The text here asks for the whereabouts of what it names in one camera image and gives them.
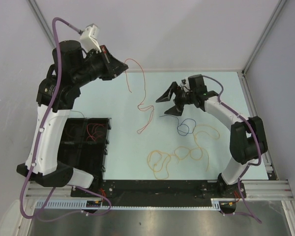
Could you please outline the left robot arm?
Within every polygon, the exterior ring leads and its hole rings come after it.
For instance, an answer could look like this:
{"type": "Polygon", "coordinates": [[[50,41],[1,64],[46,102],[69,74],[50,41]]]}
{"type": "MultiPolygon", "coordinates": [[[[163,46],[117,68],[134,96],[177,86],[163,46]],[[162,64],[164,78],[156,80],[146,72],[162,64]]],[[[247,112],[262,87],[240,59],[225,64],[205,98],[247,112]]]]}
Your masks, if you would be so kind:
{"type": "Polygon", "coordinates": [[[98,78],[112,80],[128,65],[116,59],[105,45],[98,51],[89,49],[86,55],[83,52],[81,43],[75,40],[62,41],[53,49],[54,63],[37,93],[35,138],[28,159],[16,171],[26,181],[44,187],[75,185],[92,197],[99,190],[93,175],[58,161],[62,132],[75,99],[81,94],[80,88],[98,78]]]}

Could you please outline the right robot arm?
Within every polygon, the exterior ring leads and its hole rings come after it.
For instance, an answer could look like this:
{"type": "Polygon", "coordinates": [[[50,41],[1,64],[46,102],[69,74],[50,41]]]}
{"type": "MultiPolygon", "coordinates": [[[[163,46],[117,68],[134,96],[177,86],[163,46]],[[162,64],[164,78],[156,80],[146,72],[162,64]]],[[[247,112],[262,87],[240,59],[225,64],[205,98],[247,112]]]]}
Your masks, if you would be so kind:
{"type": "Polygon", "coordinates": [[[222,101],[222,92],[209,91],[204,80],[206,75],[193,75],[181,81],[172,82],[156,102],[173,100],[174,106],[166,115],[181,116],[185,105],[194,105],[225,125],[230,131],[231,159],[217,178],[217,192],[229,197],[240,189],[240,181],[249,167],[259,166],[262,155],[268,151],[263,121],[259,116],[245,117],[222,101]]]}

